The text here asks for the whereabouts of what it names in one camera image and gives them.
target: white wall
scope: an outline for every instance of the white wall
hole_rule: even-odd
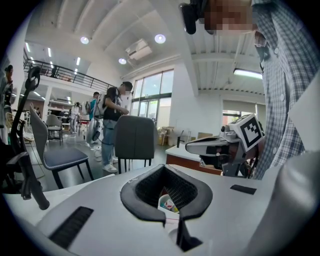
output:
[[[30,15],[25,19],[24,23],[21,24],[19,29],[16,31],[14,37],[6,49],[6,54],[9,59],[9,64],[13,66],[12,81],[13,87],[16,88],[16,95],[18,96],[15,102],[12,104],[12,109],[18,108],[19,95],[21,87],[25,81],[24,73],[24,46],[25,38],[27,33],[28,24],[30,21]]]
[[[191,131],[218,135],[222,124],[222,100],[220,95],[200,94],[195,97],[188,72],[183,63],[174,67],[171,112],[169,125],[176,134]]]

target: woman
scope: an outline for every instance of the woman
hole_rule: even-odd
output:
[[[4,69],[5,76],[1,79],[0,84],[0,135],[1,140],[6,145],[8,144],[8,132],[6,127],[6,112],[10,110],[10,98],[11,92],[13,89],[13,81],[12,81],[12,74],[14,72],[14,68],[12,65],[9,65]]]

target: air conditioner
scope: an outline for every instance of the air conditioner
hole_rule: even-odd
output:
[[[136,61],[152,53],[151,48],[143,39],[140,39],[139,41],[135,42],[125,51],[130,59],[135,59]]]

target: blue chair seat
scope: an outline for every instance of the blue chair seat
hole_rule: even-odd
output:
[[[85,162],[88,156],[76,148],[63,148],[44,152],[46,168],[54,171],[67,169]]]

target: ceiling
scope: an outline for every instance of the ceiling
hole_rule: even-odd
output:
[[[254,34],[209,35],[196,24],[196,33],[185,33],[178,5],[186,0],[46,0],[30,20],[26,39],[49,45],[72,66],[79,55],[85,63],[111,64],[121,78],[135,77],[135,71],[160,67],[180,59],[184,62],[195,95],[199,92],[240,92],[263,95],[262,81],[233,75],[235,68],[259,72]],[[155,35],[166,37],[157,44]],[[83,45],[80,37],[90,43]],[[128,60],[126,48],[144,39],[152,53],[139,61]]]

